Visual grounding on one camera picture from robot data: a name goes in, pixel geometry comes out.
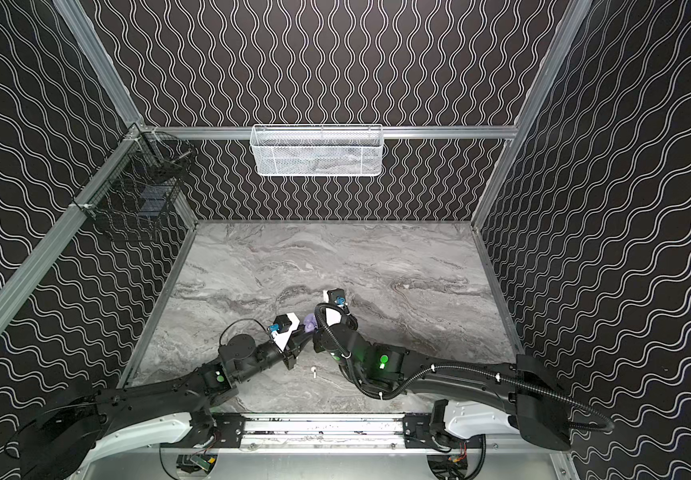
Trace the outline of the purple earbud charging case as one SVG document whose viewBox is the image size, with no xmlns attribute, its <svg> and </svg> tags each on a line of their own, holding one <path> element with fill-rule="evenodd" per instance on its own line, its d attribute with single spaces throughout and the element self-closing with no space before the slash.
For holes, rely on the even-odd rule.
<svg viewBox="0 0 691 480">
<path fill-rule="evenodd" d="M 305 333 L 315 332 L 318 328 L 317 320 L 313 313 L 307 314 L 302 322 L 303 330 Z"/>
</svg>

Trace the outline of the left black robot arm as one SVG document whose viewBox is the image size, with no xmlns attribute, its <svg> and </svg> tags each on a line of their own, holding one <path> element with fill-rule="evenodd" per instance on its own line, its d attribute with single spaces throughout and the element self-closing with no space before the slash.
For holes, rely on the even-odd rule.
<svg viewBox="0 0 691 480">
<path fill-rule="evenodd" d="M 283 363 L 293 368 L 314 332 L 300 328 L 279 347 L 272 338 L 257 344 L 239 334 L 218 348 L 218 356 L 167 381 L 127 388 L 85 383 L 57 395 L 13 437 L 22 479 L 63 479 L 75 472 L 101 438 L 169 414 L 194 416 L 203 427 L 207 411 L 237 394 L 239 384 Z"/>
</svg>

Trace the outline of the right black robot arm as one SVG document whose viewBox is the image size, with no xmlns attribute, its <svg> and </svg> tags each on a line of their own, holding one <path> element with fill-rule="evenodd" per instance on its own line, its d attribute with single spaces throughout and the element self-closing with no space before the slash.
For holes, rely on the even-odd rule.
<svg viewBox="0 0 691 480">
<path fill-rule="evenodd" d="M 507 426 L 523 440 L 555 451 L 571 447 L 569 404 L 555 376 L 523 354 L 513 363 L 477 364 L 428 356 L 401 346 L 371 343 L 341 321 L 327 315 L 344 311 L 318 304 L 314 347 L 327 351 L 341 373 L 363 395 L 393 400 L 407 392 L 472 401 L 505 414 Z"/>
</svg>

